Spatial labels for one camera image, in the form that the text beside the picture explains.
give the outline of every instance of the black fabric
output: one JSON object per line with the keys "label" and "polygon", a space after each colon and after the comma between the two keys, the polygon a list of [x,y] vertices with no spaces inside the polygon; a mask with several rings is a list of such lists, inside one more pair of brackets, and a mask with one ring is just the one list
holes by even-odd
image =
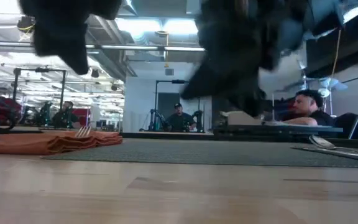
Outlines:
{"label": "black fabric", "polygon": [[55,128],[67,128],[67,120],[71,120],[69,128],[73,128],[73,123],[79,122],[80,119],[73,113],[69,111],[59,111],[55,116],[53,116],[52,121]]}
{"label": "black fabric", "polygon": [[121,0],[20,0],[35,18],[33,44],[38,56],[59,56],[77,74],[88,73],[85,35],[90,14],[115,19]]}
{"label": "black fabric", "polygon": [[181,107],[181,104],[180,103],[175,103],[175,106],[173,106],[175,109],[178,108],[178,107]]}
{"label": "black fabric", "polygon": [[310,118],[313,118],[317,121],[318,125],[322,126],[334,126],[334,118],[332,118],[329,114],[324,111],[315,111],[311,115]]}
{"label": "black fabric", "polygon": [[279,120],[279,121],[288,121],[288,120],[291,120],[291,119],[301,118],[301,117],[302,117],[302,115],[300,115],[300,114],[288,113],[288,114],[283,115],[281,119],[277,119],[277,120]]}
{"label": "black fabric", "polygon": [[275,69],[282,52],[296,50],[305,32],[320,34],[341,27],[343,16],[338,0],[242,3],[207,0],[201,4],[195,22],[206,54],[181,97],[220,96],[257,116],[264,100],[259,95],[259,68]]}
{"label": "black fabric", "polygon": [[338,134],[338,138],[348,139],[349,135],[355,125],[356,128],[351,136],[351,139],[358,139],[358,123],[356,121],[358,119],[358,114],[354,113],[346,113],[335,119],[335,127],[343,128],[343,133]]}
{"label": "black fabric", "polygon": [[175,113],[167,119],[167,122],[172,127],[172,132],[184,132],[186,126],[195,124],[194,119],[187,113],[181,115]]}

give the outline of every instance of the ceiling fan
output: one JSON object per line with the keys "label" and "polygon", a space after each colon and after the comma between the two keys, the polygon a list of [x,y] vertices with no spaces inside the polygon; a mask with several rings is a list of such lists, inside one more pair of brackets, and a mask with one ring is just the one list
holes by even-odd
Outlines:
{"label": "ceiling fan", "polygon": [[318,91],[323,98],[328,97],[333,90],[347,89],[347,85],[341,83],[336,78],[321,78],[319,79],[319,84],[322,88],[320,88]]}

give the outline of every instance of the ceiling pipe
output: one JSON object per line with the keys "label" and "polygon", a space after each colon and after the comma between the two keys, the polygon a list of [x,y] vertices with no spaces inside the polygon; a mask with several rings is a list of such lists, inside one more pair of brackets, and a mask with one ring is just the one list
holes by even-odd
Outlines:
{"label": "ceiling pipe", "polygon": [[[0,41],[0,47],[17,47],[17,48],[30,48],[33,46],[31,43],[25,42],[5,42]],[[141,45],[116,45],[116,44],[104,44],[94,45],[87,44],[88,50],[98,49],[112,49],[112,50],[145,50],[145,51],[176,51],[176,52],[204,52],[205,49],[201,47],[171,47],[171,46],[141,46]]]}
{"label": "ceiling pipe", "polygon": [[[92,32],[88,31],[87,35],[96,43],[98,43],[97,38],[92,34]],[[91,57],[97,60],[100,63],[100,66],[104,67],[103,69],[107,70],[109,74],[112,74],[113,78],[118,78],[122,81],[125,81],[127,73],[124,69],[122,69],[122,66],[120,66],[120,62],[106,55],[103,49],[98,49],[97,51],[98,53],[93,54]]]}
{"label": "ceiling pipe", "polygon": [[[117,42],[119,44],[125,44],[125,40],[124,38],[122,38],[121,31],[117,28],[115,22],[105,20],[98,16],[95,16],[95,18],[114,42]],[[125,76],[129,75],[130,77],[137,77],[136,73],[132,69],[129,69],[130,66],[127,63],[124,63],[126,61],[125,57],[125,53],[123,51],[120,51],[118,55],[119,63],[116,63],[116,65],[121,70],[121,72],[125,74]]]}
{"label": "ceiling pipe", "polygon": [[125,0],[125,3],[122,8],[127,10],[129,13],[132,13],[134,16],[137,16],[137,12],[132,5],[132,0]]}

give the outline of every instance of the metal frame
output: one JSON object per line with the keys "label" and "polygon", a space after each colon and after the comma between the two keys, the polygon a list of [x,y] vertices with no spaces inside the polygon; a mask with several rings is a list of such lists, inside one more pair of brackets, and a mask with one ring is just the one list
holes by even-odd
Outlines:
{"label": "metal frame", "polygon": [[15,68],[13,73],[15,75],[14,86],[13,86],[13,96],[12,99],[16,101],[16,94],[17,94],[17,84],[19,82],[19,76],[21,75],[22,71],[33,71],[33,72],[62,72],[63,79],[62,79],[62,92],[60,93],[60,109],[63,107],[63,97],[65,92],[65,85],[66,85],[66,74],[67,71],[64,69],[51,69],[51,68]]}
{"label": "metal frame", "polygon": [[352,131],[351,131],[351,133],[349,134],[349,139],[352,139],[353,133],[354,133],[354,130],[356,130],[357,124],[358,124],[358,118],[357,118],[357,119],[354,121],[354,123],[353,123]]}
{"label": "metal frame", "polygon": [[[155,94],[154,94],[154,111],[157,110],[157,93],[158,93],[158,84],[159,83],[186,84],[186,83],[189,83],[189,81],[186,81],[186,80],[156,80],[155,81]],[[200,109],[200,98],[198,98],[198,109]],[[157,119],[157,115],[156,115],[156,113],[154,113],[153,131],[157,130],[157,122],[155,122],[156,119]]]}

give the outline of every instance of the orange towel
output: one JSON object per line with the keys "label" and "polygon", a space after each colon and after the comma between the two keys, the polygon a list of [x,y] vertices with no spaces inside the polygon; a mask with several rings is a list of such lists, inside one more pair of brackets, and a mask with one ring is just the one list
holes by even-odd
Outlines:
{"label": "orange towel", "polygon": [[122,143],[118,133],[91,131],[85,138],[74,138],[74,131],[51,131],[43,134],[2,134],[0,154],[51,155],[98,146]]}

